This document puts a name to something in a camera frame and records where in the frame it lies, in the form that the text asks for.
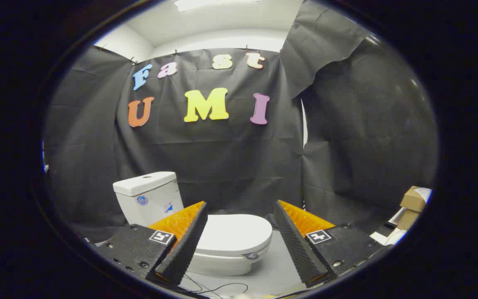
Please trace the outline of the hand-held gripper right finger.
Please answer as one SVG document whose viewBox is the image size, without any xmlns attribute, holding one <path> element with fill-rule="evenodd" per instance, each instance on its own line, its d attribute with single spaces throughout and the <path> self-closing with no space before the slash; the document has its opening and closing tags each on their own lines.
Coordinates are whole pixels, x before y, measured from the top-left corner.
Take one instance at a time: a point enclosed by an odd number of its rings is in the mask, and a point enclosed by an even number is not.
<svg viewBox="0 0 478 299">
<path fill-rule="evenodd" d="M 306 287 L 345 276 L 383 257 L 392 248 L 351 223 L 334 225 L 282 200 L 276 201 L 273 215 Z"/>
</svg>

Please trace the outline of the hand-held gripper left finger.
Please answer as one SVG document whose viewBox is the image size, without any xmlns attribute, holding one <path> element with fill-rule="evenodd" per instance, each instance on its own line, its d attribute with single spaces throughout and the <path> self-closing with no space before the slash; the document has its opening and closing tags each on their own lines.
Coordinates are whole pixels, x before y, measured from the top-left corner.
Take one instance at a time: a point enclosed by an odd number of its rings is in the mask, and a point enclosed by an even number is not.
<svg viewBox="0 0 478 299">
<path fill-rule="evenodd" d="M 140 279 L 177 286 L 190 265 L 208 220 L 204 201 L 150 226 L 131 224 L 98 246 L 98 253 Z"/>
</svg>

